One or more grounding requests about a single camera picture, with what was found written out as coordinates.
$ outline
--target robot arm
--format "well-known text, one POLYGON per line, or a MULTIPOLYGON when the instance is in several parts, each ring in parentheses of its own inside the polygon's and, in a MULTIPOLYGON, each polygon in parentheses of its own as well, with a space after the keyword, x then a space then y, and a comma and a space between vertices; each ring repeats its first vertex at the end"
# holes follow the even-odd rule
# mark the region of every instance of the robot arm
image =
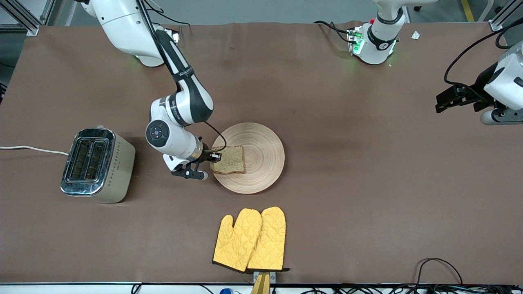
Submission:
POLYGON ((369 64, 380 64, 392 54, 397 34, 405 23, 402 6, 424 5, 438 0, 372 0, 378 6, 373 23, 365 23, 349 31, 349 50, 369 64))
POLYGON ((184 127, 208 120, 214 106, 175 44, 173 33, 151 23, 141 0, 82 0, 82 6, 98 18, 116 48, 136 55, 147 66, 166 64, 178 91, 152 103, 145 137, 163 153, 173 175, 206 179, 207 174, 197 170, 199 163, 219 161, 221 154, 210 151, 184 127))
POLYGON ((473 85, 453 85, 438 94, 436 100, 437 113, 450 107, 473 104, 476 112, 494 107, 481 114, 484 125, 523 123, 523 41, 512 46, 498 62, 480 73, 473 85))

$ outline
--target quilted fabric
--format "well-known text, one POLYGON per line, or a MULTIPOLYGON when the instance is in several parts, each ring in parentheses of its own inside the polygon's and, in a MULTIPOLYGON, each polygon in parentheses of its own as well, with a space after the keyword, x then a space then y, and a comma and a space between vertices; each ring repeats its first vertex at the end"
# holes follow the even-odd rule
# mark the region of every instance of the quilted fabric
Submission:
POLYGON ((233 226, 233 217, 225 216, 220 224, 213 263, 244 272, 262 229, 259 211, 244 208, 233 226))
POLYGON ((282 270, 287 228, 285 214, 279 207, 270 207, 262 212, 261 218, 260 236, 247 268, 282 270))

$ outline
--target toaster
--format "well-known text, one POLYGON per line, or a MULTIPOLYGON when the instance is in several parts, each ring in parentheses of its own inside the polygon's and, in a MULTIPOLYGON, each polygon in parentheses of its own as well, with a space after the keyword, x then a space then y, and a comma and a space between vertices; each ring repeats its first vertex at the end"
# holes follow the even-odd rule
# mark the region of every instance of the toaster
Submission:
POLYGON ((103 126, 82 130, 71 145, 60 188, 98 203, 120 202, 129 187, 135 153, 133 145, 103 126))

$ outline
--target bread slice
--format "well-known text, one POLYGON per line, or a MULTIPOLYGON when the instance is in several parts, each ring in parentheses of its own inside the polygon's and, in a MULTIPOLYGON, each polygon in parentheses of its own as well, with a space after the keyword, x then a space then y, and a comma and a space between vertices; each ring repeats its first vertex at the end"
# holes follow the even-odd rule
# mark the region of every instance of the bread slice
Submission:
POLYGON ((245 173, 243 146, 227 146, 220 153, 222 153, 222 159, 218 162, 211 162, 211 170, 214 173, 220 175, 245 173))

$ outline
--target round wooden plate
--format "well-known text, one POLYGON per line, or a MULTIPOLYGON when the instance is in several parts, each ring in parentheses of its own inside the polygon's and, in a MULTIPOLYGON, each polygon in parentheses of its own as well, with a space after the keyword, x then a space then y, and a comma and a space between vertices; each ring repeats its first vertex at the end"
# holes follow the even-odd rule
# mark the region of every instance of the round wooden plate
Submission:
MULTIPOLYGON (((243 146, 244 174, 214 174, 225 188, 240 194, 254 194, 274 184, 283 170, 285 151, 280 138, 269 128, 254 122, 242 122, 222 132, 227 146, 243 146)), ((213 149, 223 146, 218 137, 213 149)))

